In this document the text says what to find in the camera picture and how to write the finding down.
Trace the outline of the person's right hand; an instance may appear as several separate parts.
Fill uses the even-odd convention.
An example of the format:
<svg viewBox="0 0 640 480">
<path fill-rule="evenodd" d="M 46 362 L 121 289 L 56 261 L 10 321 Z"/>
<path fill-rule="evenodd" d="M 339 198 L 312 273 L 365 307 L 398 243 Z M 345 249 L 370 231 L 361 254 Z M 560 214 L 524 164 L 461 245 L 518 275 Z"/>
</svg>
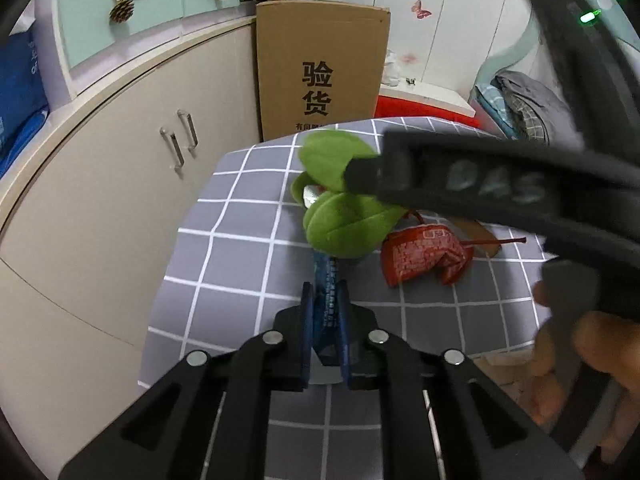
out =
<svg viewBox="0 0 640 480">
<path fill-rule="evenodd" d="M 624 389 L 612 425 L 600 442 L 601 460 L 612 464 L 639 426 L 639 325 L 602 312 L 589 312 L 575 325 L 572 344 L 578 356 Z M 565 402 L 554 374 L 555 348 L 548 325 L 536 335 L 530 378 L 520 405 L 536 424 L 555 418 Z"/>
</svg>

